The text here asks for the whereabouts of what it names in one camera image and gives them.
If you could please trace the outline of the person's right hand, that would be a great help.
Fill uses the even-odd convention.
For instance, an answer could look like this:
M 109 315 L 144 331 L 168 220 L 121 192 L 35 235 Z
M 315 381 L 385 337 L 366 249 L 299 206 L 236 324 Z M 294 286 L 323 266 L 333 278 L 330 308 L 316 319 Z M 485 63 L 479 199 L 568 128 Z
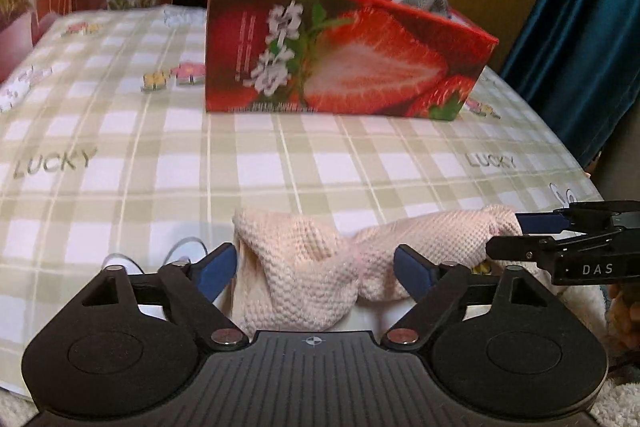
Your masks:
M 613 355 L 626 355 L 639 350 L 639 301 L 626 303 L 626 298 L 620 284 L 608 285 L 606 339 Z

